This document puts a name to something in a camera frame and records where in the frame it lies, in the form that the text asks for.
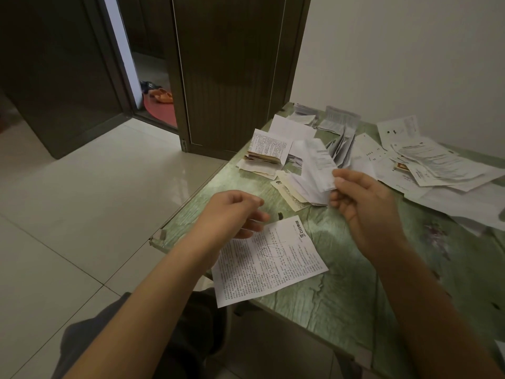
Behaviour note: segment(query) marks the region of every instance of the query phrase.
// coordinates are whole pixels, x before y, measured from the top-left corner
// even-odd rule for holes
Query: hand
[[[367,174],[333,170],[336,191],[330,205],[349,223],[357,248],[372,263],[375,257],[395,248],[408,247],[395,199],[388,187]]]
[[[217,261],[219,251],[231,239],[245,239],[262,231],[270,215],[258,210],[265,201],[240,190],[214,194],[196,220],[186,239],[202,251],[204,268]]]

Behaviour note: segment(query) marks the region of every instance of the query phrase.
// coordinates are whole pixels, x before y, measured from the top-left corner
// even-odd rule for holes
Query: door hinge
[[[185,152],[185,153],[187,153],[187,152],[188,152],[188,149],[187,149],[187,147],[186,147],[186,140],[185,140],[185,139],[183,139],[183,138],[179,138],[179,139],[180,139],[180,141],[181,141],[181,149],[182,149],[182,151],[183,151],[183,152]]]

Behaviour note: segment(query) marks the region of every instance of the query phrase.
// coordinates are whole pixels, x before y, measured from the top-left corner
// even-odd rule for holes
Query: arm
[[[504,378],[409,245],[389,188],[356,171],[333,175],[337,191],[330,204],[377,270],[421,377]]]
[[[215,194],[191,231],[136,288],[67,372],[75,378],[151,378],[198,279],[231,238],[248,238],[269,219],[262,199]]]

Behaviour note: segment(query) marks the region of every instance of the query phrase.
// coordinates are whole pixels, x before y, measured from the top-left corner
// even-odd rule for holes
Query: red rug
[[[144,106],[153,117],[158,118],[173,128],[177,127],[173,103],[159,103],[155,98],[144,94]]]

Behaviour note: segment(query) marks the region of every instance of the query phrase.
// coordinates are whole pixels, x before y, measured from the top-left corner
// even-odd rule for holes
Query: right hand
[[[388,187],[369,175],[348,169],[333,170],[336,191],[330,205],[349,223],[357,248],[372,263],[376,257],[408,247],[395,198]]]

